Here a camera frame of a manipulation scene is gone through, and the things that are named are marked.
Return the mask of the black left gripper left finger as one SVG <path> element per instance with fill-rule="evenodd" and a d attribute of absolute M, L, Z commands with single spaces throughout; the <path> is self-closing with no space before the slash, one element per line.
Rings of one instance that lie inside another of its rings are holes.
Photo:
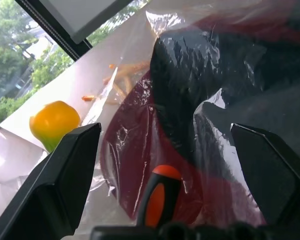
<path fill-rule="evenodd" d="M 102 127 L 67 133 L 26 178 L 0 216 L 0 240 L 61 240 L 79 226 Z"/>

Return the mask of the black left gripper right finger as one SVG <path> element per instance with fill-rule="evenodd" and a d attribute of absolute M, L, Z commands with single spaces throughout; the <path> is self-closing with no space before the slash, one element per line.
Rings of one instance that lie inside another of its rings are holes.
<path fill-rule="evenodd" d="M 300 157 L 278 135 L 233 123 L 245 182 L 268 224 L 300 225 Z"/>

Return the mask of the red and black cap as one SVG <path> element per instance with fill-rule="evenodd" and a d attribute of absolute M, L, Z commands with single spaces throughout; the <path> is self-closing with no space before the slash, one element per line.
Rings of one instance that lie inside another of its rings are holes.
<path fill-rule="evenodd" d="M 181 174 L 172 221 L 270 224 L 245 181 L 232 124 L 274 133 L 300 157 L 300 16 L 207 17 L 157 38 L 99 149 L 124 214 L 137 221 L 152 171 L 169 165 Z"/>

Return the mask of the clear plastic bag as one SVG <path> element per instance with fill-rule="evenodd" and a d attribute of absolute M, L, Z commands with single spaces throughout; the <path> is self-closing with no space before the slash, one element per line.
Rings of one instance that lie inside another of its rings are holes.
<path fill-rule="evenodd" d="M 166 31 L 180 30 L 205 18 L 225 16 L 238 21 L 252 20 L 271 13 L 300 16 L 300 0 L 154 0 L 136 14 L 134 30 L 128 31 L 125 56 L 109 69 L 101 90 L 84 124 L 98 122 L 101 133 L 97 145 L 91 187 L 83 209 L 78 232 L 87 234 L 97 225 L 134 225 L 110 192 L 100 163 L 103 136 L 127 95 L 150 68 L 154 44 Z"/>

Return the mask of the yellow bell pepper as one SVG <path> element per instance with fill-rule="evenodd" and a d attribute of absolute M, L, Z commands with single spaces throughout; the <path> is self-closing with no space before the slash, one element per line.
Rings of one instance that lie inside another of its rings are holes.
<path fill-rule="evenodd" d="M 53 152 L 64 135 L 80 125 L 78 112 L 63 101 L 46 104 L 29 118 L 29 128 L 48 153 Z"/>

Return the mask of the black window frame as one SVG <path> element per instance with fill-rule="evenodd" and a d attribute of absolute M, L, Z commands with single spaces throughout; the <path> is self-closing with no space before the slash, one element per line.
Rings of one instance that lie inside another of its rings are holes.
<path fill-rule="evenodd" d="M 14 0 L 74 60 L 92 45 L 87 37 L 133 0 Z"/>

